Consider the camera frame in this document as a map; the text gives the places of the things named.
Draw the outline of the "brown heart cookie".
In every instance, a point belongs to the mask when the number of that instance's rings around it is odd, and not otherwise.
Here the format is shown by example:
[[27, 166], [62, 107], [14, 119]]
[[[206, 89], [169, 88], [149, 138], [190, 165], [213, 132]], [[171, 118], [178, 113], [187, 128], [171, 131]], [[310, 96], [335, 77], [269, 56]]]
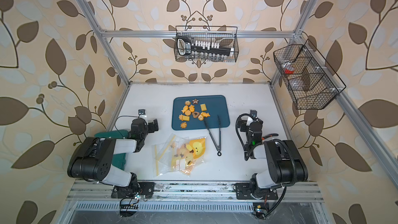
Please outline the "brown heart cookie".
[[193, 112], [193, 113], [192, 113], [193, 118], [198, 118], [199, 115], [200, 115], [199, 112]]

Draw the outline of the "clear zip bag yellow strip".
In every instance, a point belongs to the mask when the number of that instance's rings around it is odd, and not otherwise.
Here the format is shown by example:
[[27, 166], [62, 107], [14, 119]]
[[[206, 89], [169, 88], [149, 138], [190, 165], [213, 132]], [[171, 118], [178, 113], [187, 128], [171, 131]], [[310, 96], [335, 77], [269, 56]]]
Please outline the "clear zip bag yellow strip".
[[177, 154], [178, 136], [171, 134], [166, 142], [152, 146], [153, 175], [155, 177], [174, 171], [172, 159]]

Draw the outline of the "yellow square cookie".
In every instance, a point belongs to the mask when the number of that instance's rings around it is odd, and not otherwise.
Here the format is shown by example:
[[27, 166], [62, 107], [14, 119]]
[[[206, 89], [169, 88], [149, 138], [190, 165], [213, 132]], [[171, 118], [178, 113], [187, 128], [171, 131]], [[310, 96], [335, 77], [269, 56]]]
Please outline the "yellow square cookie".
[[207, 107], [206, 107], [206, 105], [205, 104], [201, 104], [201, 110], [204, 112], [204, 111], [207, 111]]

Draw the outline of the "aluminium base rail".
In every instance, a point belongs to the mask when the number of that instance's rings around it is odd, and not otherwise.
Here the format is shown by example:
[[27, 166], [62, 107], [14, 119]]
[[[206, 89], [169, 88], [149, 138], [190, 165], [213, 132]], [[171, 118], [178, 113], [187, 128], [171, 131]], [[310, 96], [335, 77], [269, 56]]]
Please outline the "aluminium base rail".
[[[252, 193], [246, 181], [172, 181], [172, 180], [139, 180], [138, 195], [149, 201], [212, 201], [212, 202], [268, 202], [276, 201], [283, 190], [273, 189], [266, 197], [260, 198]], [[117, 200], [119, 189], [102, 183], [77, 180], [73, 184], [67, 200]], [[315, 182], [297, 183], [288, 187], [283, 198], [289, 203], [323, 203], [324, 199], [318, 184]]]

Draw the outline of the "teal tray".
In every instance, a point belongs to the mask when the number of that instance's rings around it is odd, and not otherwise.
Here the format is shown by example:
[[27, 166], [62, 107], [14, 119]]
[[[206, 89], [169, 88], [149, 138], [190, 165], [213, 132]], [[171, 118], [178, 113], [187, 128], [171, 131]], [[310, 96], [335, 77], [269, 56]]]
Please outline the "teal tray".
[[[193, 104], [194, 99], [199, 101], [198, 104]], [[198, 118], [193, 118], [191, 115], [190, 121], [179, 120], [179, 115], [182, 114], [185, 107], [185, 101], [190, 101], [190, 105], [195, 107], [194, 112], [200, 113]], [[206, 105], [207, 111], [201, 110], [201, 104]], [[222, 95], [177, 97], [173, 101], [172, 113], [172, 129], [175, 131], [227, 128], [230, 125], [227, 101]], [[187, 123], [185, 129], [180, 127], [183, 122]]]

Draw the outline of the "red item in basket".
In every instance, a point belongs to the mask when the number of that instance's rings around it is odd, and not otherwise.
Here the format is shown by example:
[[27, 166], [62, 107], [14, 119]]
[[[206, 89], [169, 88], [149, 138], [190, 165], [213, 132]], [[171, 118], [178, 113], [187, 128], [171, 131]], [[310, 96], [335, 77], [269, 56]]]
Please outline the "red item in basket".
[[285, 67], [284, 74], [286, 74], [286, 75], [294, 74], [294, 68], [293, 67]]

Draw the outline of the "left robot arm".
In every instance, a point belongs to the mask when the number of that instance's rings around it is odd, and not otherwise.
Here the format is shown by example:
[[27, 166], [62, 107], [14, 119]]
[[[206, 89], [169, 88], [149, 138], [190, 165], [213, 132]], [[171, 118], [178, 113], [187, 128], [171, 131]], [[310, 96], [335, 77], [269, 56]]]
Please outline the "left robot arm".
[[137, 118], [132, 121], [127, 138], [88, 137], [72, 155], [67, 175], [118, 187], [133, 187], [137, 182], [136, 175], [112, 165], [113, 157], [123, 153], [140, 152], [147, 135], [158, 130], [157, 119], [148, 123], [144, 118]]

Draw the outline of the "orange cookie cluster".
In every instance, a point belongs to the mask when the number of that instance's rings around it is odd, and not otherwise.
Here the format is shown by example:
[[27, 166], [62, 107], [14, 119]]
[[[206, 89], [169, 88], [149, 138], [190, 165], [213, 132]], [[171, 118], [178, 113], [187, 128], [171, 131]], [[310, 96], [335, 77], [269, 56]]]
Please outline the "orange cookie cluster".
[[181, 121], [190, 121], [190, 116], [195, 111], [195, 107], [193, 105], [185, 106], [182, 110], [182, 114], [179, 115], [179, 120]]

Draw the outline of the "green box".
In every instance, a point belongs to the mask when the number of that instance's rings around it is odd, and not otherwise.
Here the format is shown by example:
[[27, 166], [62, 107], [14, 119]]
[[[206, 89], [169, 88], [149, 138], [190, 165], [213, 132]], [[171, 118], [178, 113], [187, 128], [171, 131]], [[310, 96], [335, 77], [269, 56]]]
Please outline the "green box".
[[[128, 138], [129, 132], [128, 130], [119, 130], [119, 131], [110, 131], [110, 132], [101, 132], [94, 135], [95, 138], [101, 139], [115, 139], [116, 141], [123, 140], [124, 138]], [[112, 165], [120, 170], [124, 170], [126, 164], [126, 153], [122, 153], [122, 148], [118, 143], [115, 144], [115, 153], [112, 159]]]

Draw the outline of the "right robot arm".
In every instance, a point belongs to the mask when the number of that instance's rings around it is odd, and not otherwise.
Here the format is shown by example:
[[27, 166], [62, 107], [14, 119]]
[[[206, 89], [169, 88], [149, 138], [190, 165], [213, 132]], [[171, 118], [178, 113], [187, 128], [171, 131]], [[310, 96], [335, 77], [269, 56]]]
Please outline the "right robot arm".
[[237, 134], [245, 133], [247, 141], [242, 142], [244, 159], [264, 159], [266, 169], [255, 173], [250, 179], [249, 188], [256, 198], [282, 186], [308, 180], [308, 169], [292, 140], [280, 140], [278, 134], [262, 134], [262, 121], [248, 118], [238, 120]]

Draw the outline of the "clear duck zip bag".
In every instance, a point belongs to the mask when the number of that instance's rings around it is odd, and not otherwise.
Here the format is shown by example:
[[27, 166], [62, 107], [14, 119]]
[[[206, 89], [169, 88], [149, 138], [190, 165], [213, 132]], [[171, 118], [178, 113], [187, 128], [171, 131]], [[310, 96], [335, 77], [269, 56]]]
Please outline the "clear duck zip bag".
[[171, 159], [167, 164], [170, 165], [172, 172], [181, 172], [191, 175], [195, 167], [204, 163], [206, 151], [206, 137], [194, 139], [181, 139], [177, 137], [170, 146]]

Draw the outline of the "orange flower cookie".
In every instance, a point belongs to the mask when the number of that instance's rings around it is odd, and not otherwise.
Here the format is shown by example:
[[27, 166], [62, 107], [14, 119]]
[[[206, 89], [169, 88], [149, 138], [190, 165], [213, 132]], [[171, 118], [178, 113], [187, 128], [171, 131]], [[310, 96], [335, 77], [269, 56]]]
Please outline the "orange flower cookie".
[[185, 129], [187, 127], [187, 123], [186, 122], [181, 123], [180, 127]]

